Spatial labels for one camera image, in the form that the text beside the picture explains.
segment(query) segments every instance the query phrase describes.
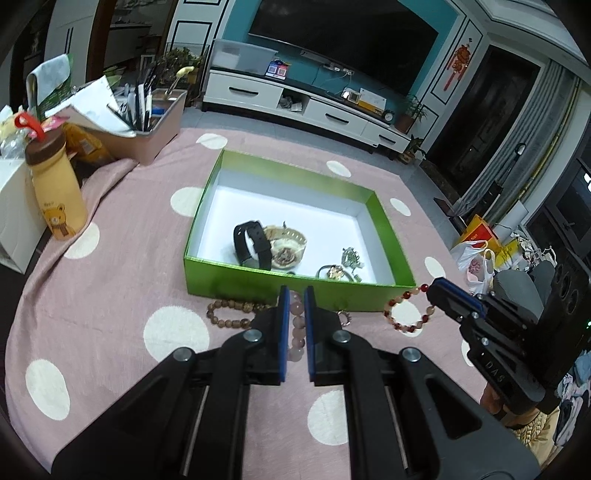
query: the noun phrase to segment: white tissue box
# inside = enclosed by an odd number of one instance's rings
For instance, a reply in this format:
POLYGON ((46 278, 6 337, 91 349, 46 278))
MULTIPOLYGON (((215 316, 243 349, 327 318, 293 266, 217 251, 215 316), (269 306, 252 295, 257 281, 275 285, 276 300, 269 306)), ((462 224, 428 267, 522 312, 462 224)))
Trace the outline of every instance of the white tissue box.
POLYGON ((25 273, 47 224, 27 164, 0 158, 0 264, 25 273))

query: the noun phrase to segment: gray cushion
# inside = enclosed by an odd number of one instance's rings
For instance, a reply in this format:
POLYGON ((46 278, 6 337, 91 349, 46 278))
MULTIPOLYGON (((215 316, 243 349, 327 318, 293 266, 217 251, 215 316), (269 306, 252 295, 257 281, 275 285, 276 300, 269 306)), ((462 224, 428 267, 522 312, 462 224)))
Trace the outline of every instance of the gray cushion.
POLYGON ((500 298, 528 309, 537 319, 542 315, 544 304, 534 281, 527 273, 518 270, 503 270, 495 275, 492 288, 500 298))

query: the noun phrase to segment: metal screw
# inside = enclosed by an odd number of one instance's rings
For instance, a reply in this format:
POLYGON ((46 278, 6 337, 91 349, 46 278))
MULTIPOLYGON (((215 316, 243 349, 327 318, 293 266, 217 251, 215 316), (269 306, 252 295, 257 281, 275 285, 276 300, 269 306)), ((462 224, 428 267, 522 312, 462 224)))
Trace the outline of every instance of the metal screw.
POLYGON ((418 362, 421 359, 421 352, 416 348, 405 348, 402 356, 409 362, 418 362))
POLYGON ((192 355, 193 355, 193 352, 191 351, 191 349, 187 348, 185 346, 182 346, 181 348, 177 348, 173 352, 173 358, 177 362, 186 362, 187 360, 189 360, 191 358, 192 355))
POLYGON ((247 342, 254 343, 254 342, 258 342, 262 338, 262 332, 255 328, 255 329, 247 330, 246 332, 244 332, 242 334, 242 336, 244 337, 244 339, 247 342))
POLYGON ((347 330, 337 330, 333 333, 333 339, 335 342, 347 343, 351 340, 351 334, 347 330))

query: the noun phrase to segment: floor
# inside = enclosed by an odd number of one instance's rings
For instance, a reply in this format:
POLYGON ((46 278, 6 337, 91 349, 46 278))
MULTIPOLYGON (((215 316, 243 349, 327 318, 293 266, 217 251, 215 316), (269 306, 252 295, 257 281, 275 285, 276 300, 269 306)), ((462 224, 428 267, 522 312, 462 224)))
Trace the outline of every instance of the floor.
MULTIPOLYGON (((229 128, 252 132, 254 134, 266 135, 279 138, 294 143, 308 145, 310 147, 331 151, 340 155, 354 158, 375 167, 383 168, 399 175, 405 185, 411 190, 419 204, 425 210, 427 216, 437 229, 443 242, 448 248, 451 248, 458 234, 448 218, 433 201, 433 197, 444 198, 441 191, 431 181, 427 174, 415 165, 404 165, 398 161, 391 161, 380 154, 371 154, 360 148, 344 144, 342 142, 331 140, 309 132, 285 127, 257 119, 246 118, 236 115, 228 115, 217 112, 202 112, 197 108, 188 108, 183 114, 181 121, 183 127, 199 128, 229 128)), ((88 176, 87 171, 79 172, 78 176, 88 176)), ((0 407, 6 411, 4 396, 4 352, 8 334, 12 326, 15 312, 22 289, 26 279, 33 270, 39 255, 49 239, 48 231, 44 238, 39 242, 37 251, 33 255, 26 275, 21 275, 0 265, 0 291, 2 291, 2 316, 0 316, 0 407)))

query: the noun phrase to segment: orange bag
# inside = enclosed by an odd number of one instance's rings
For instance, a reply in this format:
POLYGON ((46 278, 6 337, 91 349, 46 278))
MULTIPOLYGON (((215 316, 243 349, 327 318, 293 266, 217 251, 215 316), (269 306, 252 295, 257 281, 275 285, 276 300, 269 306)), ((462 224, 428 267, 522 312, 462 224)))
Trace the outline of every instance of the orange bag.
POLYGON ((501 251, 502 245, 499 242, 498 237, 492 231, 492 228, 486 223, 486 221, 479 215, 475 215, 466 231, 457 240, 457 244, 462 242, 473 242, 475 240, 482 240, 488 242, 488 248, 494 253, 498 254, 501 251))

